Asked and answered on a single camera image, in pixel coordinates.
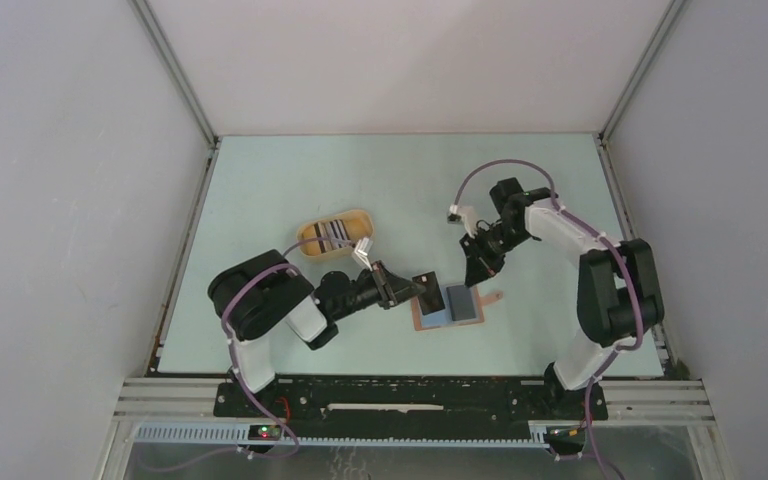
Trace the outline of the brown leather card holder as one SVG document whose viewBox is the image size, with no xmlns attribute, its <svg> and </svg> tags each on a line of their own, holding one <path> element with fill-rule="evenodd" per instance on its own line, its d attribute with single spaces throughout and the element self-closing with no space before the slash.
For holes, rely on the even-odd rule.
<svg viewBox="0 0 768 480">
<path fill-rule="evenodd" d="M 411 300 L 411 314 L 414 330 L 431 331 L 449 327 L 477 325 L 485 322 L 485 308 L 504 298 L 501 290 L 482 295 L 477 287 L 467 289 L 464 285 L 440 286 L 439 297 L 443 309 L 424 313 L 421 298 Z"/>
</svg>

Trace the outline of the yellow oval card tray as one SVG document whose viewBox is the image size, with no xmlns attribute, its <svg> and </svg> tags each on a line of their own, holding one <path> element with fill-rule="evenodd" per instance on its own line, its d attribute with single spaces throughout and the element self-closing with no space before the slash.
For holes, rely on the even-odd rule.
<svg viewBox="0 0 768 480">
<path fill-rule="evenodd" d="M 296 238 L 305 259 L 322 263 L 349 255 L 356 242 L 364 237 L 373 238 L 374 234 L 370 214 L 352 209 L 303 224 Z"/>
</svg>

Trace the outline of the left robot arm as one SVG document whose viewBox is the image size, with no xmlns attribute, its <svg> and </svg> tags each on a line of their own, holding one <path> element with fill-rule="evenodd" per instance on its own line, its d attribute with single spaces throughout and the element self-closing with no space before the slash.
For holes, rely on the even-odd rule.
<svg viewBox="0 0 768 480">
<path fill-rule="evenodd" d="M 207 296 L 226 334 L 231 372 L 241 385 L 238 404 L 257 417 L 275 406 L 270 343 L 275 327 L 288 325 L 309 349 L 317 350 L 339 333 L 338 321 L 371 306 L 399 306 L 425 291 L 424 285 L 392 273 L 381 261 L 355 279 L 330 271 L 315 286 L 275 249 L 219 273 Z"/>
</svg>

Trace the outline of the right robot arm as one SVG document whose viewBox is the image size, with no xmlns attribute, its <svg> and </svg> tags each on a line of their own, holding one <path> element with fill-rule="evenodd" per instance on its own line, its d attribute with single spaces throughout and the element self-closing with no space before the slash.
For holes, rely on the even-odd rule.
<svg viewBox="0 0 768 480">
<path fill-rule="evenodd" d="M 578 270 L 579 329 L 549 367 L 551 382 L 541 392 L 545 411 L 566 418 L 582 403 L 580 390 L 597 381 L 616 354 L 637 347 L 660 323 L 664 305 L 651 246 L 642 239 L 617 240 L 592 228 L 561 204 L 548 187 L 522 189 L 514 178 L 498 182 L 490 197 L 499 215 L 486 223 L 473 208 L 453 203 L 447 219 L 460 223 L 465 284 L 495 277 L 508 252 L 527 240 L 555 247 Z"/>
</svg>

